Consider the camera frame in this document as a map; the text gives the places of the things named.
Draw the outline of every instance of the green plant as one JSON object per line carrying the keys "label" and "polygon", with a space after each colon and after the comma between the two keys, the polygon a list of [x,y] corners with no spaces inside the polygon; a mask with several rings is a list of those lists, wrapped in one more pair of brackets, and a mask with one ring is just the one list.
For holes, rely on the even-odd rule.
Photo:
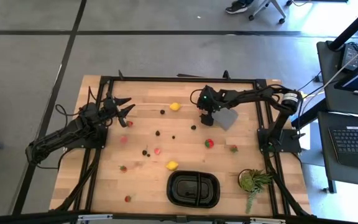
{"label": "green plant", "polygon": [[246,172],[240,176],[239,183],[243,190],[250,193],[248,195],[246,209],[246,213],[249,213],[252,207],[252,202],[254,201],[257,193],[260,193],[264,190],[264,185],[272,183],[272,176],[263,174],[262,170],[246,170]]}

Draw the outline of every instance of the black tray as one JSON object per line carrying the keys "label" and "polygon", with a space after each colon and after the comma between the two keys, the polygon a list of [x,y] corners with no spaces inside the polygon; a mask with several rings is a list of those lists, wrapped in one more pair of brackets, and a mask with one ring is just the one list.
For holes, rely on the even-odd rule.
{"label": "black tray", "polygon": [[213,208],[220,195],[219,181],[212,174],[178,170],[168,178],[167,197],[175,205]]}

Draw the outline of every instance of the sneaker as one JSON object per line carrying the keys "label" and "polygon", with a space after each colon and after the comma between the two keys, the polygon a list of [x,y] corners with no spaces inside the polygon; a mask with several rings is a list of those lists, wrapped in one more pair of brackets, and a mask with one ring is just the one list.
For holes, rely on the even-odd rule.
{"label": "sneaker", "polygon": [[229,14],[237,14],[237,13],[245,12],[247,9],[248,9],[247,5],[239,1],[234,1],[231,4],[231,7],[226,8],[226,12]]}

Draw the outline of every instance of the wooden table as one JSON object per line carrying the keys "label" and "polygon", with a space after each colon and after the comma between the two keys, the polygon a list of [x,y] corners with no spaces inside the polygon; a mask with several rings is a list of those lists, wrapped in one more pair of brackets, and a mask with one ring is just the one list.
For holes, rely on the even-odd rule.
{"label": "wooden table", "polygon": [[[100,76],[85,75],[76,108],[86,103],[88,86],[93,93],[98,91]],[[267,84],[280,80],[267,80]],[[234,109],[239,113],[237,121],[228,130],[200,123],[199,112],[189,101],[190,93],[206,83],[195,82],[114,82],[112,95],[118,98],[131,97],[127,105],[136,106],[127,116],[133,127],[122,128],[114,120],[109,128],[106,147],[101,160],[92,201],[93,212],[146,213],[146,214],[187,214],[187,215],[258,215],[271,216],[269,192],[258,194],[252,210],[245,213],[247,196],[237,184],[237,175],[243,169],[265,169],[259,152],[256,130],[259,127],[255,103],[244,103]],[[251,90],[251,84],[208,83],[215,90]],[[193,95],[196,101],[199,93]],[[169,105],[178,102],[179,111],[172,111]],[[264,104],[264,122],[267,124]],[[275,118],[278,111],[272,109]],[[120,143],[121,136],[127,136],[126,144]],[[204,145],[206,139],[215,143],[212,149]],[[230,145],[237,145],[238,152],[232,153]],[[154,154],[155,148],[160,155]],[[144,149],[150,157],[142,155]],[[53,192],[50,208],[59,206],[77,184],[83,161],[84,150],[74,149],[62,160]],[[299,161],[291,154],[281,154],[285,183],[296,201],[310,212],[308,195]],[[197,170],[214,174],[221,185],[219,203],[210,209],[187,208],[172,204],[166,195],[167,179],[172,173],[165,165],[177,161],[178,170]],[[119,166],[126,166],[123,173]],[[278,187],[275,187],[279,212],[283,213]],[[83,192],[81,208],[85,207],[87,186]],[[126,195],[132,201],[126,203]]]}

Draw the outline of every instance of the concrete floor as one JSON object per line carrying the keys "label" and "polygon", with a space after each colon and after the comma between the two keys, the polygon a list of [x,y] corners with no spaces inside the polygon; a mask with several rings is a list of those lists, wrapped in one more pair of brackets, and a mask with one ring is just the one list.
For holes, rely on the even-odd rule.
{"label": "concrete floor", "polygon": [[[71,30],[80,0],[0,0],[0,30]],[[229,16],[231,0],[94,0],[88,1],[79,30],[246,30],[273,35],[78,35],[57,102],[74,109],[83,75],[165,76],[178,73],[235,78],[277,78],[299,88],[319,72],[316,43],[340,34],[358,15],[358,2],[308,3],[286,7],[286,23],[269,6],[254,21],[252,12]],[[299,36],[294,32],[302,31]],[[0,215],[10,212],[22,171],[24,149],[34,138],[56,79],[68,35],[0,35]],[[358,42],[358,36],[352,39]],[[312,83],[304,91],[311,92]],[[52,115],[48,131],[61,128]],[[61,152],[43,166],[55,166]],[[326,195],[322,167],[304,166],[312,211],[322,218],[358,222],[358,185],[340,183]],[[55,170],[37,169],[24,212],[47,211]],[[132,221],[116,220],[116,223]]]}

